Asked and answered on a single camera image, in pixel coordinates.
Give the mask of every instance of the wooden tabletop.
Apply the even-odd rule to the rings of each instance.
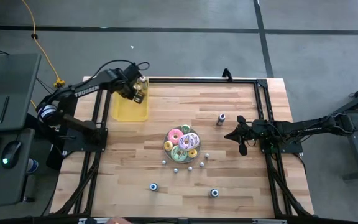
[[[284,81],[268,79],[268,88],[275,119],[291,121]],[[237,115],[249,121],[258,119],[254,87],[151,83],[149,91],[146,122],[123,123],[108,118],[108,146],[101,157],[92,216],[274,217],[265,157],[259,144],[248,147],[248,155],[241,156],[238,144],[223,138],[236,127]],[[95,93],[80,98],[75,117],[90,120],[95,98]],[[219,127],[215,124],[221,113],[226,115],[226,121]],[[194,128],[202,141],[200,156],[189,164],[170,161],[162,148],[166,133],[183,124]],[[210,155],[208,160],[204,158],[205,153]],[[61,208],[76,189],[83,156],[84,153],[75,152],[63,161],[51,212]],[[167,160],[165,166],[161,163],[163,159]],[[284,154],[283,164],[289,189],[313,213],[299,158]],[[174,168],[178,168],[177,174],[173,173]],[[153,182],[158,183],[158,192],[149,190]],[[213,188],[219,190],[218,198],[208,197]],[[284,211],[281,190],[278,194]]]

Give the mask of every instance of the yellow container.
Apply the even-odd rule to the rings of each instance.
[[[141,104],[133,100],[128,100],[114,93],[114,110],[111,112],[112,118],[117,121],[146,121],[149,118],[149,88],[142,90],[144,99]]]

